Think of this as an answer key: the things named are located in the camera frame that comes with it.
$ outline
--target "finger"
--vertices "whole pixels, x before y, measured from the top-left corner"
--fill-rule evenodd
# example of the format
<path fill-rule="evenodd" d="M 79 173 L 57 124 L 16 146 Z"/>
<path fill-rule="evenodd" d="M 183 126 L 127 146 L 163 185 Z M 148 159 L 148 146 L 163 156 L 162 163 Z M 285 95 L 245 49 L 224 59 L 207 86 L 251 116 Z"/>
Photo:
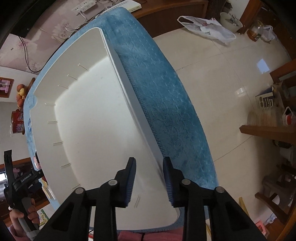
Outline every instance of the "finger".
<path fill-rule="evenodd" d="M 32 223 L 40 224 L 39 217 L 38 218 L 34 218 L 31 221 L 32 221 Z"/>
<path fill-rule="evenodd" d="M 23 218 L 24 214 L 22 212 L 20 212 L 17 209 L 13 209 L 10 213 L 9 216 L 11 219 L 17 219 L 17 218 Z"/>
<path fill-rule="evenodd" d="M 34 212 L 28 215 L 28 219 L 33 220 L 34 218 L 39 218 L 38 213 Z"/>
<path fill-rule="evenodd" d="M 29 213 L 37 212 L 37 209 L 35 206 L 32 205 L 31 207 L 28 208 L 28 212 Z"/>

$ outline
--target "blue fuzzy mat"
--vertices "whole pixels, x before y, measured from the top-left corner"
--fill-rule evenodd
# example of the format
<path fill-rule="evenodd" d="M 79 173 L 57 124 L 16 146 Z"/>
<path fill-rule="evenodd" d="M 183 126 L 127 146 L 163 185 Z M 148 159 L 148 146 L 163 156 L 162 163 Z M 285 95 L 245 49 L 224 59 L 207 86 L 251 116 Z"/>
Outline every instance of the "blue fuzzy mat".
<path fill-rule="evenodd" d="M 163 156 L 169 156 L 174 168 L 201 187 L 218 186 L 215 167 L 194 107 L 176 72 L 143 26 L 124 8 L 119 7 L 97 17 L 75 33 L 51 57 L 38 75 L 24 104 L 24 121 L 29 153 L 33 159 L 36 147 L 30 128 L 30 109 L 36 104 L 33 95 L 37 85 L 54 61 L 87 30 L 99 27 L 118 54 L 141 104 Z M 59 204 L 52 202 L 56 209 Z M 178 220 L 158 232 L 181 227 L 184 211 Z"/>

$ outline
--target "tile floor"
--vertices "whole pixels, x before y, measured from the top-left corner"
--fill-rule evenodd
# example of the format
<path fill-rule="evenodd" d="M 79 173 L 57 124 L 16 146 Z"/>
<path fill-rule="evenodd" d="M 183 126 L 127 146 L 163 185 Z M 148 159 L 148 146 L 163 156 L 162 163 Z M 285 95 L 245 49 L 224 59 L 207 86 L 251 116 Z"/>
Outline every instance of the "tile floor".
<path fill-rule="evenodd" d="M 255 96 L 272 84 L 269 72 L 290 61 L 273 40 L 251 41 L 237 34 L 229 46 L 178 29 L 154 38 L 183 83 L 203 126 L 219 184 L 238 201 L 243 197 L 253 221 L 271 211 L 254 194 L 262 178 L 280 162 L 267 139 L 241 134 Z"/>

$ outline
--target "glass jar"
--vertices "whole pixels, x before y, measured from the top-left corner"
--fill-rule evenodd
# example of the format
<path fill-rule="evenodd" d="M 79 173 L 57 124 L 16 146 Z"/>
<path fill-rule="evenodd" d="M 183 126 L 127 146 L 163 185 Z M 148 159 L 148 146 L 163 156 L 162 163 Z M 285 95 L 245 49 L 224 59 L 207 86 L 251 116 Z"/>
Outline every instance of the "glass jar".
<path fill-rule="evenodd" d="M 247 31 L 249 38 L 256 42 L 263 34 L 263 26 L 263 23 L 260 21 L 254 22 L 253 25 Z"/>

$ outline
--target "white plastic bag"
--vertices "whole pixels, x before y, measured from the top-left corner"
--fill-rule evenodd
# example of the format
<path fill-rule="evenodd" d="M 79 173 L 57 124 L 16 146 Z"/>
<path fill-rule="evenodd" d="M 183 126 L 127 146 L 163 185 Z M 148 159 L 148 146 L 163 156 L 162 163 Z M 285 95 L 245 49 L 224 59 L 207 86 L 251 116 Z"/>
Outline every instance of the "white plastic bag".
<path fill-rule="evenodd" d="M 288 106 L 282 115 L 284 126 L 294 125 L 296 123 L 295 112 Z"/>
<path fill-rule="evenodd" d="M 270 42 L 271 40 L 276 38 L 273 33 L 273 27 L 271 25 L 265 25 L 263 27 L 263 34 L 261 38 L 266 42 Z"/>
<path fill-rule="evenodd" d="M 185 18 L 193 23 L 181 22 L 179 20 L 180 18 Z M 191 16 L 180 16 L 178 17 L 177 21 L 189 31 L 202 37 L 206 37 L 209 39 L 218 39 L 223 43 L 230 43 L 231 41 L 236 39 L 234 33 L 223 27 L 218 21 L 213 18 L 208 20 Z"/>

